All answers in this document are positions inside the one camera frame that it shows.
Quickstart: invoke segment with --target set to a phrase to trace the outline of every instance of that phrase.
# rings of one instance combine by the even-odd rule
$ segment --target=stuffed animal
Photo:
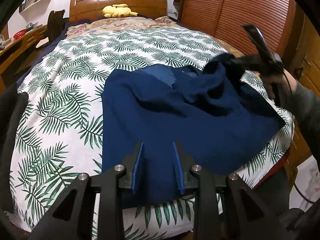
[[[102,13],[106,18],[138,15],[137,13],[132,12],[126,4],[114,4],[112,6],[108,5],[102,10]]]

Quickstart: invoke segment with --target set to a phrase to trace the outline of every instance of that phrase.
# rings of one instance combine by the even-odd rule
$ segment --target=wooden desk
[[[27,49],[31,46],[35,47],[40,40],[44,39],[46,37],[44,34],[46,30],[47,25],[36,27],[0,51],[0,93],[5,89],[1,75]]]

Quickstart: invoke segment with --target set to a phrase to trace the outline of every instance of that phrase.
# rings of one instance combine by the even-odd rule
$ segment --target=palm leaf pattern
[[[17,223],[31,231],[80,172],[101,173],[101,94],[114,69],[133,71],[152,64],[190,64],[202,69],[224,52],[210,36],[180,28],[89,33],[61,41],[19,87],[19,92],[29,94],[29,102],[16,133],[10,173]],[[245,72],[242,81],[259,91],[286,122],[255,158],[236,171],[253,187],[288,148],[293,124],[292,116],[268,99],[257,77]],[[217,199],[221,212],[219,195]],[[97,198],[93,239],[97,238],[98,206]],[[194,195],[132,208],[127,212],[125,238],[156,240],[172,235],[175,226],[192,229],[194,208]]]

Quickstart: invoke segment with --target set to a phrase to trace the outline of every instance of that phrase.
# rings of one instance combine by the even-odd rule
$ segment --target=metal bolt
[[[193,171],[201,171],[202,167],[198,164],[192,166]]]
[[[86,180],[87,177],[88,177],[88,174],[86,174],[86,173],[81,173],[78,175],[79,180]]]
[[[118,164],[118,165],[115,166],[115,170],[116,171],[122,171],[123,169],[124,169],[124,166],[121,165],[121,164]]]
[[[231,173],[231,174],[229,175],[229,178],[230,178],[231,180],[237,180],[237,179],[239,179],[239,176],[238,176],[238,174],[236,174],[236,173]]]

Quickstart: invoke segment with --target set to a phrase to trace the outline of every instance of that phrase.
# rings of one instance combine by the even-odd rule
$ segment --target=garment sleeve
[[[295,116],[320,169],[320,98],[299,82],[295,93],[290,98],[283,98],[280,93],[281,106]]]

